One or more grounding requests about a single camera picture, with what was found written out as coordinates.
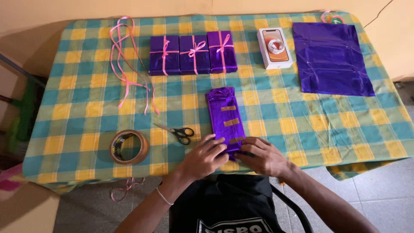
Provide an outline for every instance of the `brown tape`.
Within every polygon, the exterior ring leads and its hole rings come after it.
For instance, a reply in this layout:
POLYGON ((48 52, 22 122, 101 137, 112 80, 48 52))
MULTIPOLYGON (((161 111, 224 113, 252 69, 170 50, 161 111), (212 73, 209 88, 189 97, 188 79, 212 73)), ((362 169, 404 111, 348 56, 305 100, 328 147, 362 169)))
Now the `brown tape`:
POLYGON ((148 155, 149 151, 149 142, 148 140, 142 135, 140 132, 132 129, 127 129, 124 131, 121 131, 115 135, 115 137, 112 139, 111 144, 109 145, 109 156, 112 158, 115 163, 119 164, 137 164, 142 162, 148 155), (125 139, 137 136, 139 140, 141 141, 141 148, 138 154, 132 158, 131 160, 124 160, 120 151, 122 143, 125 141, 125 139))
POLYGON ((229 110, 235 110, 236 107, 235 106, 229 106, 229 107, 221 107, 222 111, 229 111, 229 110))
POLYGON ((224 126, 227 127, 227 126, 235 125, 235 124, 238 124, 238 123, 240 123, 240 121, 238 121, 238 118, 236 118, 236 119, 233 119, 233 120, 230 120, 230 121, 225 121, 224 126))
POLYGON ((243 139, 244 139, 244 137, 237 137, 237 138, 234 138, 234 139, 230 139, 229 144, 234 144, 234 143, 237 143, 239 141, 243 141, 243 139))

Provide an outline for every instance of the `finger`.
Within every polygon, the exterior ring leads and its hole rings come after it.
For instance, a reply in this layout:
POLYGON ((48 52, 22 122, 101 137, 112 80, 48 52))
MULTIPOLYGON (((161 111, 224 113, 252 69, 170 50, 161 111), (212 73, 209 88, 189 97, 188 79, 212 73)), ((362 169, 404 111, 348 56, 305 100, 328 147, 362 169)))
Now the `finger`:
POLYGON ((246 164, 247 166, 249 166, 250 168, 252 168, 253 167, 253 165, 254 165, 254 158, 253 157, 250 157, 250 156, 248 156, 248 155, 244 155, 244 154, 241 154, 241 153, 234 153, 234 157, 236 158, 236 159, 240 159, 241 160, 241 162, 243 162, 244 164, 246 164))
POLYGON ((245 151, 245 152, 250 152, 250 153, 252 153, 254 155, 257 155, 257 156, 262 156, 263 153, 264 153, 264 151, 262 149, 258 148, 257 146, 254 146, 252 144, 241 145, 240 150, 245 151))
POLYGON ((263 138, 257 138, 257 139, 259 139, 260 141, 262 141, 267 146, 271 146, 272 145, 270 142, 264 140, 263 138))
POLYGON ((214 159, 213 163, 216 167, 220 167, 229 160, 229 154, 225 153, 221 156, 218 156, 214 159))
POLYGON ((267 147, 266 144, 264 144, 261 140, 259 140, 259 138, 256 137, 245 138, 242 144, 252 144, 263 150, 267 147))
POLYGON ((199 141, 199 142, 197 143, 196 147, 199 147, 199 146, 204 146, 204 144, 205 144, 208 140, 210 140, 210 139, 214 138, 215 136, 216 136, 215 134, 209 134, 209 135, 205 136, 204 138, 202 138, 202 139, 201 139, 201 141, 199 141))
POLYGON ((207 153, 207 157, 215 158, 217 155, 219 155, 221 152, 227 149, 226 144, 220 144, 214 147, 212 150, 210 150, 207 153))
POLYGON ((222 144, 224 141, 225 141, 225 138, 219 138, 219 139, 216 139, 216 140, 211 140, 205 146, 203 146, 202 151, 207 152, 211 148, 213 148, 214 146, 222 144))

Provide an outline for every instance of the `purple foil wrapping paper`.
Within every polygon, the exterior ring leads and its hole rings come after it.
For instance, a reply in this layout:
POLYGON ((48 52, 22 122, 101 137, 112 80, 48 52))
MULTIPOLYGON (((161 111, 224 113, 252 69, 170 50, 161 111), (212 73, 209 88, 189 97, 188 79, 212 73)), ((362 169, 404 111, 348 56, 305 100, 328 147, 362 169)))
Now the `purple foil wrapping paper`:
POLYGON ((237 100, 234 95, 234 87, 222 87, 212 89, 209 93, 205 94, 208 108, 210 111, 210 120, 213 133, 216 134, 216 139, 221 137, 225 138, 223 144, 227 145, 227 149, 224 153, 230 155, 230 160, 235 161, 233 154, 240 150, 241 141, 236 143, 230 143, 231 139, 243 137, 244 134, 243 122, 240 118, 240 112, 238 111, 237 100), (235 106, 235 110, 222 111, 222 107, 235 106), (238 119, 239 123, 225 126, 224 122, 238 119))
POLYGON ((211 73, 218 74, 223 72, 236 72, 237 61, 236 54, 234 53, 234 47, 231 47, 233 45, 231 31, 207 32, 207 40, 210 52, 211 73), (227 35, 230 35, 230 37, 228 41, 225 43, 227 35), (223 52, 217 52, 217 49, 220 49, 221 45, 224 45, 223 52))
POLYGON ((375 96, 354 25, 293 23, 302 92, 375 96))
POLYGON ((180 36, 180 71, 182 75, 194 75, 196 74, 194 71, 194 63, 196 65, 197 73, 198 74, 210 74, 210 57, 208 51, 208 42, 206 35, 198 35, 198 36, 180 36), (199 50, 197 50, 194 54, 195 57, 190 57, 188 54, 191 49, 197 48, 200 44, 199 50))
POLYGON ((165 49, 165 72, 167 75, 180 74, 180 54, 178 36, 152 36, 149 46, 149 74, 150 75, 166 75, 163 70, 163 48, 164 37, 169 41, 165 49))

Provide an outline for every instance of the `white phone box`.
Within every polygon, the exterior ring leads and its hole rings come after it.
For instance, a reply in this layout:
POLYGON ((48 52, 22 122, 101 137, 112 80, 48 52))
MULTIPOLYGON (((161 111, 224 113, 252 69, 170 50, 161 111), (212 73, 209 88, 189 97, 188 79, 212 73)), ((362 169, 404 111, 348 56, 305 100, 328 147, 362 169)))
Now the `white phone box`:
POLYGON ((260 46, 260 52, 262 53, 263 61, 265 62, 265 68, 268 69, 282 69, 289 68, 293 64, 292 56, 290 55, 289 48, 287 46, 286 38, 284 37, 281 27, 274 28, 262 28, 258 31, 258 40, 260 46), (279 54, 269 52, 267 43, 272 39, 281 40, 285 47, 279 54))

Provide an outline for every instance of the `black scissor handle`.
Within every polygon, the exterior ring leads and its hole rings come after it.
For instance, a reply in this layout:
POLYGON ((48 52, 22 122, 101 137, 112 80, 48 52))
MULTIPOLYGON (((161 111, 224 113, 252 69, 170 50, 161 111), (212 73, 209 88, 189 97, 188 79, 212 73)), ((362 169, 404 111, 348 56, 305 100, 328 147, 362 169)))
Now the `black scissor handle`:
POLYGON ((187 136, 187 137, 194 136, 194 130, 192 128, 183 128, 183 129, 175 129, 175 130, 176 130, 176 133, 181 133, 182 134, 182 135, 180 134, 181 136, 187 136))
POLYGON ((191 143, 191 140, 186 136, 177 136, 178 141, 183 145, 189 145, 191 143))

